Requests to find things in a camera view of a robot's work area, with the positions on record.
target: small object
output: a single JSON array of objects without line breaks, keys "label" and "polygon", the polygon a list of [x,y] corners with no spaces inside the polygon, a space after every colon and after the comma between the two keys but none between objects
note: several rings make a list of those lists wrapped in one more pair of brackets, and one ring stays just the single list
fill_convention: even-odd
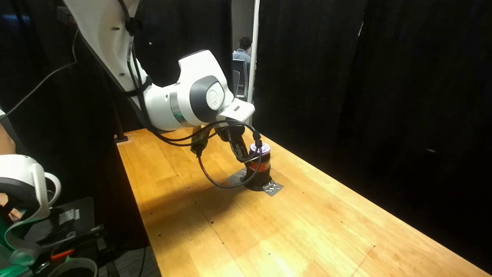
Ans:
[{"label": "small object", "polygon": [[264,190],[273,176],[271,176],[271,146],[262,144],[259,147],[256,142],[250,146],[250,158],[253,161],[247,162],[247,175],[242,178],[245,186],[253,190]]},{"label": "small object", "polygon": [[274,179],[271,179],[267,186],[264,186],[264,190],[268,195],[276,195],[284,186],[281,182],[276,182]]}]

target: wooden tabletop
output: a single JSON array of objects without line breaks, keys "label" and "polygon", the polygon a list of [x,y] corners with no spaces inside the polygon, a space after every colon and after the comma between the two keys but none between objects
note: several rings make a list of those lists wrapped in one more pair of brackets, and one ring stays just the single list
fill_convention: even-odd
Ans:
[{"label": "wooden tabletop", "polygon": [[[216,187],[190,147],[128,136],[119,150],[164,275],[488,275],[268,138],[276,195]],[[219,136],[204,162],[219,181],[244,169]]]}]

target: black curtain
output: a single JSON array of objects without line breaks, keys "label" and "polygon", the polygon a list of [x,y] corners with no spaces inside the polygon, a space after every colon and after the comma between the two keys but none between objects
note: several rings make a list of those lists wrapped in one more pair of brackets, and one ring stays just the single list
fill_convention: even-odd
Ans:
[{"label": "black curtain", "polygon": [[156,84],[176,82],[178,61],[204,49],[216,55],[231,82],[230,0],[142,0],[136,18],[138,56]]},{"label": "black curtain", "polygon": [[259,127],[492,269],[492,2],[262,1]]}]

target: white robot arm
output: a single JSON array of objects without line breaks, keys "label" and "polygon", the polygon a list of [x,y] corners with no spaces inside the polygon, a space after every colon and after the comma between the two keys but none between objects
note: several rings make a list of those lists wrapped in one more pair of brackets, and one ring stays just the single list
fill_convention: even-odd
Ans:
[{"label": "white robot arm", "polygon": [[141,93],[131,98],[145,112],[151,127],[174,130],[221,118],[247,121],[253,115],[254,104],[234,96],[210,50],[182,58],[179,61],[182,75],[178,82],[165,87],[144,84],[148,73],[134,56],[133,35],[127,29],[128,16],[138,10],[141,0],[65,0],[65,2],[82,35],[122,90]]}]

